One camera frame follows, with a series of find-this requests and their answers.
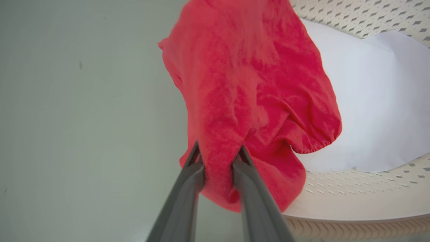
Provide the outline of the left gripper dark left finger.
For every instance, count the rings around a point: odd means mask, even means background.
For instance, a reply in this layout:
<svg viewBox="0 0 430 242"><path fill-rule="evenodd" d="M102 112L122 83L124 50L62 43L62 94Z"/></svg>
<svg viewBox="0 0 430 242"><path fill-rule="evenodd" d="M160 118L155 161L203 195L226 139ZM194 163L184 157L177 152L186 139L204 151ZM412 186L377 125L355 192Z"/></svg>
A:
<svg viewBox="0 0 430 242"><path fill-rule="evenodd" d="M195 142L146 241L195 241L198 198L204 186L204 164Z"/></svg>

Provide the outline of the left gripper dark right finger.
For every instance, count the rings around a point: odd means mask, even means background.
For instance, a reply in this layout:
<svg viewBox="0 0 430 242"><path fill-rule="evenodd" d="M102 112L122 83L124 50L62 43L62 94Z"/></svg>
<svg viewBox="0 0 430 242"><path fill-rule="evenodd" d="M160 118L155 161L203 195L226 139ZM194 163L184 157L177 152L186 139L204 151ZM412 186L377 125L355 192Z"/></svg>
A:
<svg viewBox="0 0 430 242"><path fill-rule="evenodd" d="M244 145L232 162L245 242L293 242L294 237Z"/></svg>

